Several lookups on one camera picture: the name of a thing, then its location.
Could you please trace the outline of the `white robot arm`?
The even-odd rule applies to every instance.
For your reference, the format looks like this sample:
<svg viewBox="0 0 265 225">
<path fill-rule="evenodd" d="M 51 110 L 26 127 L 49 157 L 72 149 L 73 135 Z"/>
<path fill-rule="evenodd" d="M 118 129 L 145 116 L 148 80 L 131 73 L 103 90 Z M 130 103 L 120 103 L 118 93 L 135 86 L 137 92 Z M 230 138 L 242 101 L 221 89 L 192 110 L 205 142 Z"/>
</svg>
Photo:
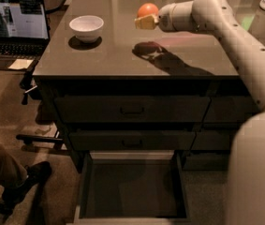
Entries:
<svg viewBox="0 0 265 225">
<path fill-rule="evenodd" d="M 221 44 L 260 113 L 244 122 L 231 146 L 225 225 L 265 225 L 265 46 L 236 21 L 227 0 L 142 5 L 138 29 L 209 33 Z"/>
</svg>

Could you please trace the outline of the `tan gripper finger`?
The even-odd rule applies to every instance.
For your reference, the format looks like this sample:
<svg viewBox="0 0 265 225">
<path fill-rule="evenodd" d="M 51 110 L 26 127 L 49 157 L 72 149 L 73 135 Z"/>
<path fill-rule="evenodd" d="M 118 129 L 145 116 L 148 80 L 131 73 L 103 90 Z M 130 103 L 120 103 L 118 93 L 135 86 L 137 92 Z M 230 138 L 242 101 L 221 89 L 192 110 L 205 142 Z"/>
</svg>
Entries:
<svg viewBox="0 0 265 225">
<path fill-rule="evenodd" d="M 158 25 L 158 18 L 154 14 L 139 17 L 135 20 L 137 29 L 154 30 Z"/>
</svg>

